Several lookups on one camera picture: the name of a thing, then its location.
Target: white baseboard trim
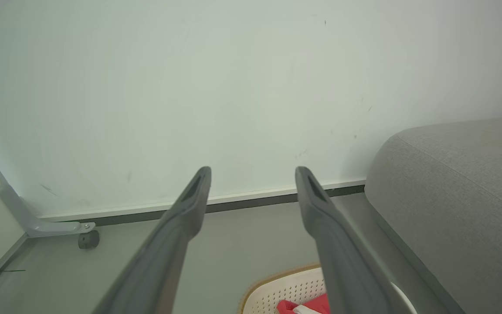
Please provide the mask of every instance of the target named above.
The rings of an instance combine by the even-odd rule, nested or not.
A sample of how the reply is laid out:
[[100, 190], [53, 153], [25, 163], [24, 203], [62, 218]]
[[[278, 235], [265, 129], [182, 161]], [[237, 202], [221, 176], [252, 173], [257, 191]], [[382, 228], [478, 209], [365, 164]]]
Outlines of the white baseboard trim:
[[[322, 184], [323, 189], [338, 189], [338, 188], [346, 188], [346, 187], [355, 187], [357, 185], [364, 185], [365, 179], [356, 180], [356, 181], [346, 181], [339, 183], [327, 183]], [[265, 198], [265, 197], [273, 197], [280, 195], [290, 195], [297, 193], [295, 187], [289, 188], [279, 188], [279, 189], [270, 189], [270, 190], [262, 190], [262, 191], [250, 191], [246, 193], [238, 193], [231, 195], [221, 195], [221, 196], [213, 196], [209, 197], [208, 203], [211, 204], [219, 204], [219, 203], [229, 203], [230, 201], [246, 201], [248, 199], [256, 199], [256, 198]], [[62, 213], [57, 215], [42, 215], [38, 216], [38, 218], [42, 218], [48, 221], [69, 221], [69, 220], [77, 220], [77, 219], [92, 219], [92, 218], [102, 218], [102, 217], [110, 217], [110, 216], [120, 216], [120, 215], [130, 215], [134, 213], [146, 213], [146, 212], [155, 212], [155, 211], [165, 211], [168, 210], [171, 205], [173, 205], [173, 201], [169, 201], [167, 203], [156, 203], [156, 204], [148, 204], [148, 205], [138, 205], [138, 206], [130, 206], [130, 207], [119, 207], [112, 209], [97, 209], [94, 211], [84, 211], [84, 212], [73, 212], [73, 213]]]

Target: floor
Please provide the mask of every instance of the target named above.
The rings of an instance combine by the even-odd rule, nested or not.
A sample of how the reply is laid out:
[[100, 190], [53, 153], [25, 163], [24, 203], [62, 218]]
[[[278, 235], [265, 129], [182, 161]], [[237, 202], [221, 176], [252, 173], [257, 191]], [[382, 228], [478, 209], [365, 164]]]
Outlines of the floor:
[[[333, 197], [384, 260], [385, 272], [419, 313], [446, 313], [397, 248], [370, 218], [363, 193]], [[76, 236], [29, 240], [0, 275], [0, 313], [89, 314], [158, 221], [98, 227], [100, 244], [80, 250]], [[174, 314], [231, 314], [255, 281], [318, 262], [297, 203], [205, 215], [190, 243]]]

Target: gray sofa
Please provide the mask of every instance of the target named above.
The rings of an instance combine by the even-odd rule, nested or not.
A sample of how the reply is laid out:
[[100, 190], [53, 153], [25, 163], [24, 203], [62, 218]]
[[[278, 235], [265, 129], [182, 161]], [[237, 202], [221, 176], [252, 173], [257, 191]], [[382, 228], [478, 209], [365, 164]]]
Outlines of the gray sofa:
[[394, 135], [365, 194], [450, 312], [502, 314], [502, 119]]

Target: white perforated basket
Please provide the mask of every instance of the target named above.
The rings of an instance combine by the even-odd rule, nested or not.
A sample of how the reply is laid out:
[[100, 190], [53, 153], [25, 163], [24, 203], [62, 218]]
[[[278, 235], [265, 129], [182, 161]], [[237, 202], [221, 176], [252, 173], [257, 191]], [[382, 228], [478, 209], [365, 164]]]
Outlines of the white perforated basket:
[[[393, 283], [412, 314], [417, 314], [412, 302]], [[313, 264], [275, 274], [253, 284], [241, 298], [237, 314], [278, 314], [276, 306], [282, 300], [304, 304], [326, 293], [321, 266]]]

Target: gray caster wheel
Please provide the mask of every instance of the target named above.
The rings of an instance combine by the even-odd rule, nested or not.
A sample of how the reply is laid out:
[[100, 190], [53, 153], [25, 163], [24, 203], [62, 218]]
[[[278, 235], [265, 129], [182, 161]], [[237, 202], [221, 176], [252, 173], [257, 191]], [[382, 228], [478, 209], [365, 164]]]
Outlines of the gray caster wheel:
[[93, 249], [98, 246], [98, 243], [100, 243], [100, 234], [96, 230], [78, 235], [78, 248], [80, 249]]

